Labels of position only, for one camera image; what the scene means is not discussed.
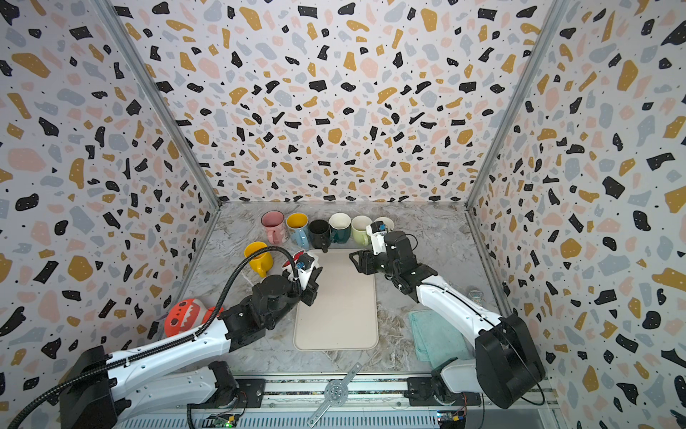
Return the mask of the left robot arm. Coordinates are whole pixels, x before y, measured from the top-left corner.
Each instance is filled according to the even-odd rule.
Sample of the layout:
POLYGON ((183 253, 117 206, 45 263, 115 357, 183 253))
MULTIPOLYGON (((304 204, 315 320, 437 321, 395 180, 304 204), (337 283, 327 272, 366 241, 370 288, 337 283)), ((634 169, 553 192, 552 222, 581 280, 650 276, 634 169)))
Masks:
POLYGON ((113 428, 176 405, 227 405, 239 385, 222 355, 262 338, 298 304, 312 306, 323 269, 298 262, 197 328, 135 350, 83 352, 57 396, 63 428, 113 428))

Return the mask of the pink mug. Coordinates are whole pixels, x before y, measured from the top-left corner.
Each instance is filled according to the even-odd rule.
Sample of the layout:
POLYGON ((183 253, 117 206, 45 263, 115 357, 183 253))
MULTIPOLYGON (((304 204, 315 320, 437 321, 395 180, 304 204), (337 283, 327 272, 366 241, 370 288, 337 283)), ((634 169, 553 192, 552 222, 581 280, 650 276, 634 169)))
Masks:
POLYGON ((282 212, 278 210, 266 212, 261 216, 260 223, 269 243, 280 246, 289 240, 286 216, 282 212))

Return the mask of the dark green mug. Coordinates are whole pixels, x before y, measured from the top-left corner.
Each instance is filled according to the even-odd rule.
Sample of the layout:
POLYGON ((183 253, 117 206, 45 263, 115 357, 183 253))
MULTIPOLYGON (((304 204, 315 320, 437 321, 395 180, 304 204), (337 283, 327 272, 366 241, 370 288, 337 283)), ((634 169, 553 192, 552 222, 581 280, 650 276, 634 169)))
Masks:
POLYGON ((336 213, 329 219, 330 240, 335 244, 345 244, 351 237, 352 219, 348 214, 336 213))

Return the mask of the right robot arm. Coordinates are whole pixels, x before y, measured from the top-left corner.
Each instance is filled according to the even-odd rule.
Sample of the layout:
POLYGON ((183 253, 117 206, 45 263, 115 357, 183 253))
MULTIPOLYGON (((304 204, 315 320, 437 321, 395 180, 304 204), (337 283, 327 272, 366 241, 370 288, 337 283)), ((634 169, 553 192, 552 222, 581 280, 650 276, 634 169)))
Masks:
POLYGON ((509 409, 545 378, 545 368, 530 331, 519 316, 505 317, 476 304, 439 273, 417 261, 405 232, 382 222, 366 228, 372 248, 349 255, 363 275, 381 273, 406 296, 433 310, 471 343, 472 359, 450 359, 432 373, 440 401, 461 393, 479 393, 509 409))

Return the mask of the grey mug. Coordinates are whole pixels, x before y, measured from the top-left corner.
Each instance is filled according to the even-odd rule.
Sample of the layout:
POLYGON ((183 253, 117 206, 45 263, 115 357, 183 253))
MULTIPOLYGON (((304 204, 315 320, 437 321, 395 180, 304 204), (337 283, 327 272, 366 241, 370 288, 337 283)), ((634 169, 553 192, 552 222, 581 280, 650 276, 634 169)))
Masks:
POLYGON ((381 222, 386 226, 386 229, 388 232, 391 232, 395 229, 395 224, 394 222, 385 216, 380 216, 375 219, 375 222, 381 222))

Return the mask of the black mug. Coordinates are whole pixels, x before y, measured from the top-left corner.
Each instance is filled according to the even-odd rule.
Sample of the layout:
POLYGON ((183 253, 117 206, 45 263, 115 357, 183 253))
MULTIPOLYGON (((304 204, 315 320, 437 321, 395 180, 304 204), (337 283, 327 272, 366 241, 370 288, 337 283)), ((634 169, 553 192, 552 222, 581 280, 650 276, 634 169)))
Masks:
POLYGON ((314 220, 308 225, 308 233, 311 246, 316 250, 327 253, 332 243, 329 223, 322 219, 314 220))

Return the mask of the white mug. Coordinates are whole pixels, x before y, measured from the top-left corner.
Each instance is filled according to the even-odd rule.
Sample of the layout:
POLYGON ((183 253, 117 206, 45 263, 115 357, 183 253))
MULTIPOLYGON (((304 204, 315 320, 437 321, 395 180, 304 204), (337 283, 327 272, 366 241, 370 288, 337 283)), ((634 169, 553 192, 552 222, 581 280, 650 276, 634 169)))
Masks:
POLYGON ((311 250, 300 250, 292 259, 293 265, 286 261, 282 266, 282 274, 291 281, 295 279, 295 275, 300 278, 309 277, 314 267, 320 267, 318 255, 311 250))

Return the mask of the light green mug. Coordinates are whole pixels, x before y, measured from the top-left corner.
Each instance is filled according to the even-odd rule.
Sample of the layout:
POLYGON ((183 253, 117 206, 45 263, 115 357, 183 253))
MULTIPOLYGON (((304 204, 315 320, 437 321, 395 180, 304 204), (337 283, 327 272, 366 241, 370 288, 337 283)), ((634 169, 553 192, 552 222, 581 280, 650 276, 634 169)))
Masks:
POLYGON ((367 227, 370 226, 372 220, 368 216, 356 216, 352 219, 352 237, 355 243, 360 246, 370 245, 370 236, 367 233, 367 227))

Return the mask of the blue butterfly mug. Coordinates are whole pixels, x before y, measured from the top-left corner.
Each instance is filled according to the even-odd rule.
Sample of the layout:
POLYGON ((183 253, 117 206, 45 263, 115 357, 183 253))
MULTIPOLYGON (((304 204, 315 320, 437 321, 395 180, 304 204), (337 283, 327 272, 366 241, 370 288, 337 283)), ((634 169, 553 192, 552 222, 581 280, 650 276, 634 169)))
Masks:
POLYGON ((309 218, 303 213, 294 213, 286 219, 289 235, 294 243, 302 250, 309 250, 308 237, 309 218))

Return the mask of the yellow mug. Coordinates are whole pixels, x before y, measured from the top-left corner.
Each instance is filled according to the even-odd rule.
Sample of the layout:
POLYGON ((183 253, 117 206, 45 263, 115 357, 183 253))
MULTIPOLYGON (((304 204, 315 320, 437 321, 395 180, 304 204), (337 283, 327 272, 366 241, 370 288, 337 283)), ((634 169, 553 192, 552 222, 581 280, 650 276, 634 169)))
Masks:
MULTIPOLYGON (((244 257, 250 257, 257 253, 258 250, 267 248, 268 245, 262 241, 255 241, 250 243, 244 249, 244 257)), ((251 269, 257 273, 261 278, 266 278, 270 270, 273 268, 273 257, 269 251, 253 257, 249 261, 251 269)))

